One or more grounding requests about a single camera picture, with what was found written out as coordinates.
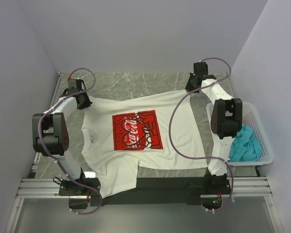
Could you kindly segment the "white red-print t-shirt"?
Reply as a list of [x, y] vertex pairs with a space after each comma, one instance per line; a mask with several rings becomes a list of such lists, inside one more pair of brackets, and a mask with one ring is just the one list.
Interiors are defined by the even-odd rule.
[[184, 90], [125, 101], [91, 97], [85, 109], [82, 155], [102, 197], [136, 187], [139, 167], [206, 168], [202, 139]]

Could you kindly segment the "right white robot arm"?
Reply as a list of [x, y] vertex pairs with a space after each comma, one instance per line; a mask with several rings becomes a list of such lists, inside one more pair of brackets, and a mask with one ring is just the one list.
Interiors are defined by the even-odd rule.
[[190, 74], [185, 90], [195, 93], [201, 91], [212, 103], [210, 129], [213, 149], [203, 188], [213, 194], [219, 188], [229, 187], [226, 162], [233, 140], [242, 128], [243, 102], [233, 98], [220, 86], [216, 77], [209, 74], [208, 65], [204, 61], [194, 63], [194, 71]]

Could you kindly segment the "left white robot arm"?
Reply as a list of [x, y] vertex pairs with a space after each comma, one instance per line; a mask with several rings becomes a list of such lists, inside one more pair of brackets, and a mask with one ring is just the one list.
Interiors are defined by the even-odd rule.
[[69, 135], [66, 119], [75, 110], [83, 110], [92, 102], [81, 79], [69, 79], [68, 88], [59, 100], [42, 114], [32, 117], [32, 144], [36, 152], [53, 159], [60, 168], [61, 186], [70, 188], [76, 195], [98, 191], [87, 185], [83, 169], [76, 164], [69, 151]]

